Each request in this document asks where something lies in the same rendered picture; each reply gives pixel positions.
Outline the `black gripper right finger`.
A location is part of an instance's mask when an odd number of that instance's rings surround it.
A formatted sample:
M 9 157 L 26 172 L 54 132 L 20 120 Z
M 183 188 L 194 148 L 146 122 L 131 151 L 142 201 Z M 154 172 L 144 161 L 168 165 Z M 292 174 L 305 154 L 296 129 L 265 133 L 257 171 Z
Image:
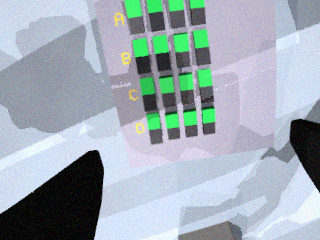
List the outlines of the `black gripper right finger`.
M 291 145 L 303 164 L 305 173 L 320 192 L 320 123 L 291 120 Z

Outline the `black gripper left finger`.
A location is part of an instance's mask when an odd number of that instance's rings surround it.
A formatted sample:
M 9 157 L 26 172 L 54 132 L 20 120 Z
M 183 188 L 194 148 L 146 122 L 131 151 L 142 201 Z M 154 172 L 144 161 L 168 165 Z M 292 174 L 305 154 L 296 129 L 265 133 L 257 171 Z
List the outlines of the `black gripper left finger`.
M 0 213 L 0 240 L 93 240 L 103 195 L 100 152 L 85 152 Z

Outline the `grey switch panel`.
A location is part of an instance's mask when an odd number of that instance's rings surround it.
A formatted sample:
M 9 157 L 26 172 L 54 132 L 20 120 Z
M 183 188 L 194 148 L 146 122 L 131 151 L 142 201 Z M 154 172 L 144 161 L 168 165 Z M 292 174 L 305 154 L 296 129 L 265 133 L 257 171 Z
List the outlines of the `grey switch panel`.
M 131 168 L 275 147 L 275 0 L 95 0 Z

